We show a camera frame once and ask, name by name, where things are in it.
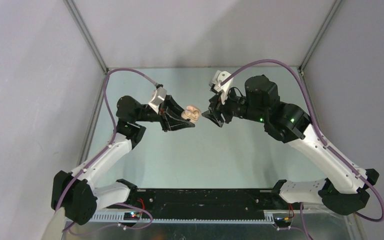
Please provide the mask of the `white earbud charging case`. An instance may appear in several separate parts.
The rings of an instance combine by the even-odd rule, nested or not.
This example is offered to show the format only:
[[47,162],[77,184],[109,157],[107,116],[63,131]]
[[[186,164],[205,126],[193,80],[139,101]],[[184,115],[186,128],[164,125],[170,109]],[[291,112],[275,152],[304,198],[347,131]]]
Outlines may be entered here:
[[200,116],[201,110],[194,105],[188,105],[181,113],[181,117],[184,120],[189,120],[191,123],[196,123]]

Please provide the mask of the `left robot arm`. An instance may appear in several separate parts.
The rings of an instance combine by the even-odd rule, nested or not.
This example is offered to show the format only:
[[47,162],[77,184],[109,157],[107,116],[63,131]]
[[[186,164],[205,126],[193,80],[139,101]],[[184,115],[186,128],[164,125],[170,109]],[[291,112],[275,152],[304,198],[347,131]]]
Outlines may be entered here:
[[176,103],[171,95],[156,103],[141,104],[129,95],[117,102],[117,112],[111,118],[113,133],[100,152],[70,172],[60,171],[53,179],[51,208],[64,209],[65,217],[78,225],[87,223],[97,210],[121,203],[133,208],[138,194],[133,185],[123,180],[98,187],[99,179],[117,161],[131,152],[142,140],[146,127],[141,122],[159,123],[164,132],[195,127],[201,111],[189,105]]

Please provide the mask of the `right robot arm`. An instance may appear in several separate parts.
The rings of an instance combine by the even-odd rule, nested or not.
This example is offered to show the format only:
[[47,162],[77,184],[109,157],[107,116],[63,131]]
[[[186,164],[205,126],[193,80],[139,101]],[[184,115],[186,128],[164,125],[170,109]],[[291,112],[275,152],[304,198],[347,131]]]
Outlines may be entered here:
[[279,180],[271,191],[271,204],[284,209],[289,204],[323,205],[336,214],[347,216],[366,207],[368,185],[375,184],[379,173],[357,167],[348,159],[339,159],[333,146],[326,147],[317,136],[310,116],[299,106],[282,102],[278,86],[264,75],[245,81],[245,95],[238,94],[226,71],[209,82],[214,96],[202,116],[217,126],[233,118],[262,123],[273,139],[288,144],[308,157],[324,174],[315,181]]

